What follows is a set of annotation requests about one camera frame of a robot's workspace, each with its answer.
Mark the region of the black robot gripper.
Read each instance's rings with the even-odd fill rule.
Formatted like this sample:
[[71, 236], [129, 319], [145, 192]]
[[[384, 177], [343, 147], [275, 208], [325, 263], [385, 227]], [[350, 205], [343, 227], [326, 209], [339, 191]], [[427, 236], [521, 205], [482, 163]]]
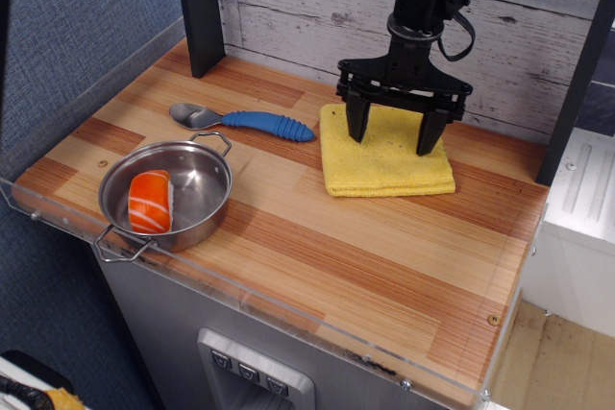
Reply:
[[372, 103], [425, 113], [416, 148], [420, 157], [431, 153], [447, 123], [462, 119], [472, 87], [431, 62], [431, 47], [442, 33], [441, 28], [429, 33], [403, 28], [391, 34], [385, 55], [338, 63], [337, 94], [346, 104], [348, 132], [355, 142], [362, 142]]

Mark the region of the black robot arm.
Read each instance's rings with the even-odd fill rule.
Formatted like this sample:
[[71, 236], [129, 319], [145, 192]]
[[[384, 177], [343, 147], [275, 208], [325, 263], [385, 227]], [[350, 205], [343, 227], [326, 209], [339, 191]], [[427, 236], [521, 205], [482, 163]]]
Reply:
[[346, 104], [350, 137], [365, 135], [372, 104], [419, 112], [416, 153], [429, 154], [447, 125], [463, 117], [465, 99], [473, 88], [437, 69], [431, 47], [441, 45], [446, 22], [453, 20], [472, 35], [471, 23], [460, 14], [470, 0], [395, 0], [387, 19], [391, 35], [386, 55], [342, 60], [337, 93]]

